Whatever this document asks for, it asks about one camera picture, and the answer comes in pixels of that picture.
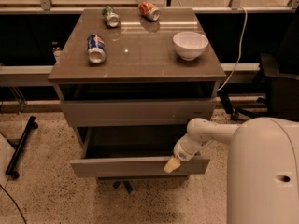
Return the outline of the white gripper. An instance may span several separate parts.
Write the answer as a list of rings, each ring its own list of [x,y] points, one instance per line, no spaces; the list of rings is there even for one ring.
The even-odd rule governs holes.
[[[189,134],[182,136],[175,144],[173,149],[173,155],[166,165],[164,166],[164,171],[168,174],[177,170],[180,166],[181,161],[191,160],[200,150],[206,148],[212,142],[211,139],[196,140],[192,138]]]

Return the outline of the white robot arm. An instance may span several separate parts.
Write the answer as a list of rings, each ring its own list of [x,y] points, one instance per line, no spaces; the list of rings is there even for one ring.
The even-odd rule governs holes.
[[[192,119],[164,170],[218,141],[229,146],[227,224],[299,224],[299,123],[256,118],[240,125]]]

